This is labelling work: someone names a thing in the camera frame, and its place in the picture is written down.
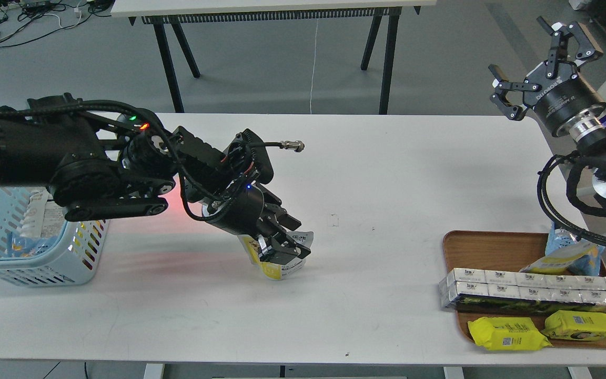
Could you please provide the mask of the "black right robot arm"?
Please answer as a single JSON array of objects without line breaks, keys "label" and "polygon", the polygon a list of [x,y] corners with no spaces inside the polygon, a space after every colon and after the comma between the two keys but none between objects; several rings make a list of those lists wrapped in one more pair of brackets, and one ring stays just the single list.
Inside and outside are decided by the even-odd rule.
[{"label": "black right robot arm", "polygon": [[570,136],[572,153],[555,154],[538,173],[537,201],[558,226],[606,247],[606,236],[585,230],[560,214],[548,196],[548,179],[568,165],[565,195],[580,213],[606,218],[606,101],[583,77],[581,67],[603,56],[603,50],[579,22],[537,22],[550,38],[548,57],[520,82],[512,82],[495,64],[490,100],[509,120],[519,122],[534,111],[553,137]]}]

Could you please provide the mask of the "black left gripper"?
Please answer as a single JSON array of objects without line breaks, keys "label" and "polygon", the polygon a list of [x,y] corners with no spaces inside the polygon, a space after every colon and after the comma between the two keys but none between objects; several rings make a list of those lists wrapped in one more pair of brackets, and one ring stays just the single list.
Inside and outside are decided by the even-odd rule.
[{"label": "black left gripper", "polygon": [[[257,240],[260,262],[286,265],[303,261],[311,253],[312,231],[295,231],[301,221],[291,216],[274,193],[261,185],[240,191],[231,204],[224,203],[208,223],[232,235],[249,235]],[[283,227],[288,231],[283,234]]]}]

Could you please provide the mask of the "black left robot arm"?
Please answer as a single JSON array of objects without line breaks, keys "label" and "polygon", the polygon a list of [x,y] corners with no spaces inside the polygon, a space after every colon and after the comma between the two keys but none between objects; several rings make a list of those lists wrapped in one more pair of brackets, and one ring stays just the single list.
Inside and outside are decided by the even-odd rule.
[{"label": "black left robot arm", "polygon": [[238,132],[216,149],[183,127],[169,132],[144,108],[69,93],[0,106],[0,187],[45,187],[71,222],[163,213],[180,185],[187,215],[259,243],[257,260],[285,265],[310,248],[300,227],[266,188],[274,177],[269,147],[301,153],[299,140],[265,142]]}]

